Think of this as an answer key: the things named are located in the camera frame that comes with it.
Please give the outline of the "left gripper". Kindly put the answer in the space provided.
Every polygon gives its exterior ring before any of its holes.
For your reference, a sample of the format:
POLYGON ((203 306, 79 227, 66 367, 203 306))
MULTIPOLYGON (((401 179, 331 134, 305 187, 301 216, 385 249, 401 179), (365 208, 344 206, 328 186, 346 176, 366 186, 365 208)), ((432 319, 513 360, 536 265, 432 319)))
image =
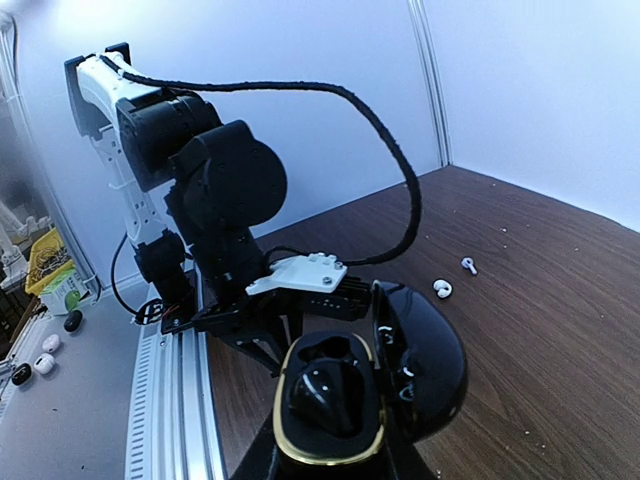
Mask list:
POLYGON ((192 326, 277 376, 290 346, 303 334, 306 315, 354 322, 366 316, 371 297, 369 287, 338 287, 330 293, 280 288, 227 305, 211 304, 192 318, 192 326))

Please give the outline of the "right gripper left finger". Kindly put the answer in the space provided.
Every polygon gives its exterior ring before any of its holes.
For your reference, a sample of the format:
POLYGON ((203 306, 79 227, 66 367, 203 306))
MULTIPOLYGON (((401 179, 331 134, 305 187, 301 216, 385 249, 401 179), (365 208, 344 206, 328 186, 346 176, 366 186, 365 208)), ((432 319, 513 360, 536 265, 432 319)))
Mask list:
POLYGON ((273 429, 264 424, 230 479, 276 480, 280 478, 279 470, 279 453, 273 429))

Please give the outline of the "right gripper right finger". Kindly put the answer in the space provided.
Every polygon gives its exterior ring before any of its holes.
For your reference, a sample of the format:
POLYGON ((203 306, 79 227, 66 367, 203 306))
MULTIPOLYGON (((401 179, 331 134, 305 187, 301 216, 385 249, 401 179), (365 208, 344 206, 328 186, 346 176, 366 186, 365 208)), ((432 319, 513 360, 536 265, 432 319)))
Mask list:
POLYGON ((392 442, 385 446, 388 480, 437 480, 438 476, 426 465, 413 444, 392 442))

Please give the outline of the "black earbud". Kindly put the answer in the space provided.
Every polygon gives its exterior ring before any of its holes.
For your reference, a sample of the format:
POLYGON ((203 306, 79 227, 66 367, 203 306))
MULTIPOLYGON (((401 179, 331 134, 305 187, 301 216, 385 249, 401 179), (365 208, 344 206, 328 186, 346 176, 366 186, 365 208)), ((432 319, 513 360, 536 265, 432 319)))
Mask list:
POLYGON ((355 367, 313 367, 296 378, 287 407, 309 427, 349 438, 362 429, 364 393, 364 379, 355 367))

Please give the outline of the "black charging case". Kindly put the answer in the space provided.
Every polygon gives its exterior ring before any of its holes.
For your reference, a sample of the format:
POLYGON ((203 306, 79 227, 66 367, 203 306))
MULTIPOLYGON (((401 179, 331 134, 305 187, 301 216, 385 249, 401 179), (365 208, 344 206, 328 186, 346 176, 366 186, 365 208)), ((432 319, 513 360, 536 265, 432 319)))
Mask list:
POLYGON ((314 332, 296 340, 281 367, 272 425, 280 452, 305 467, 369 463, 397 426, 411 443, 447 426, 468 387, 463 343, 449 320, 420 292, 377 281, 372 298, 374 343, 355 333, 314 332), (355 367, 364 379, 363 425, 349 438, 309 427, 288 410, 296 378, 313 367, 355 367))

